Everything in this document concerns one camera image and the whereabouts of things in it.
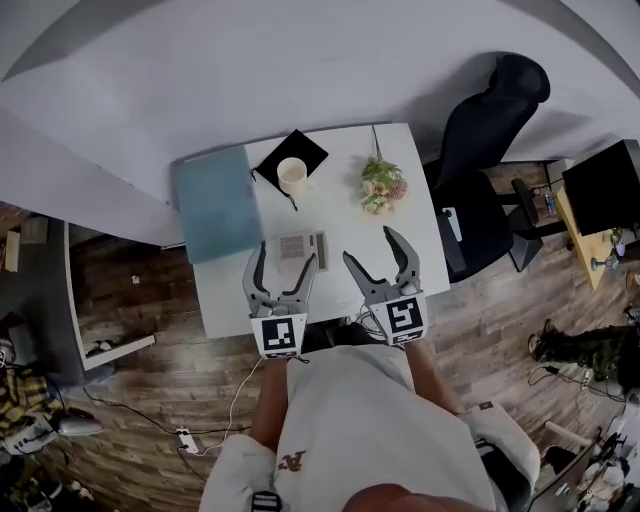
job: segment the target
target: wooden desk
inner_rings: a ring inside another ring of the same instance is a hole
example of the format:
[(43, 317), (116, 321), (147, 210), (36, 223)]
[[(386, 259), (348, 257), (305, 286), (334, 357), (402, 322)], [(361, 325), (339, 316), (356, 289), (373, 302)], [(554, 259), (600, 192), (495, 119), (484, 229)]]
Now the wooden desk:
[(596, 271), (591, 270), (591, 258), (604, 261), (609, 257), (613, 249), (611, 245), (611, 230), (582, 236), (578, 230), (578, 225), (576, 224), (576, 219), (571, 209), (571, 203), (569, 203), (569, 198), (567, 197), (567, 192), (564, 187), (556, 193), (556, 205), (562, 220), (567, 225), (567, 231), (569, 235), (571, 235), (571, 240), (578, 252), (580, 261), (587, 272), (591, 287), (595, 290), (600, 283), (600, 279), (602, 279), (606, 267), (603, 265), (598, 267)]

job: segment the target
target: electrical outlet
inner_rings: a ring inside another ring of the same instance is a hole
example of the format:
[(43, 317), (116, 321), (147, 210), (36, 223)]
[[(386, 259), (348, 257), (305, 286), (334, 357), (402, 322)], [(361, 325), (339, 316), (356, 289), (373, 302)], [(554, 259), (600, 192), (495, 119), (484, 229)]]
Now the electrical outlet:
[(189, 432), (188, 428), (180, 427), (180, 428), (176, 429), (176, 433), (178, 434), (178, 437), (180, 438), (180, 441), (182, 442), (182, 445), (186, 446), (185, 451), (187, 453), (196, 454), (196, 453), (198, 453), (200, 451), (200, 450), (198, 450), (198, 445), (196, 444), (195, 440), (193, 439), (193, 436), (191, 435), (191, 432)]

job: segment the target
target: white wall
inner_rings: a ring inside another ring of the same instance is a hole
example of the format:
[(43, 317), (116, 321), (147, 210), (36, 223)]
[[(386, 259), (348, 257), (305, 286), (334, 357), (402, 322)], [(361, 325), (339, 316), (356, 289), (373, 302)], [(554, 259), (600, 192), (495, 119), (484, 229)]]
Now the white wall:
[(629, 87), (510, 3), (171, 0), (0, 84), (0, 105), (161, 201), (173, 160), (293, 128), (407, 120), (427, 154), (453, 107), (484, 89), (497, 51), (533, 58), (551, 79), (509, 159), (640, 138)]
[(0, 0), (0, 78), (78, 0)]
[(122, 238), (183, 240), (177, 212), (0, 108), (0, 200)]
[(640, 5), (637, 0), (562, 0), (593, 27), (640, 76)]

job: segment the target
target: logo print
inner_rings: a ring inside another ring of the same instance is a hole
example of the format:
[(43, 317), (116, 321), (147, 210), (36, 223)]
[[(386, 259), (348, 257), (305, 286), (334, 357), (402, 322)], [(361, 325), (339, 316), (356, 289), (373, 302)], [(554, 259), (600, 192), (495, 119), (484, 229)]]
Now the logo print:
[(292, 473), (297, 473), (302, 467), (302, 456), (307, 453), (307, 450), (296, 452), (295, 457), (291, 455), (285, 455), (282, 457), (282, 462), (278, 465), (278, 469), (289, 470)]

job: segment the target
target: black napkin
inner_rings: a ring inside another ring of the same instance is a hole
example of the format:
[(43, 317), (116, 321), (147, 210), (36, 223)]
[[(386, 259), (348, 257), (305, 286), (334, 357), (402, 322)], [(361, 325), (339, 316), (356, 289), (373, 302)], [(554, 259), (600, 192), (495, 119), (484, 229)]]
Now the black napkin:
[(253, 171), (257, 171), (261, 176), (269, 181), (269, 183), (276, 187), (289, 199), (289, 201), (291, 201), (293, 207), (298, 210), (293, 198), (284, 192), (278, 184), (278, 164), (285, 158), (299, 158), (307, 166), (307, 176), (311, 176), (311, 173), (316, 170), (328, 155), (329, 153), (318, 146), (304, 133), (299, 130), (295, 130), (291, 135), (284, 139), (258, 167), (253, 169)]

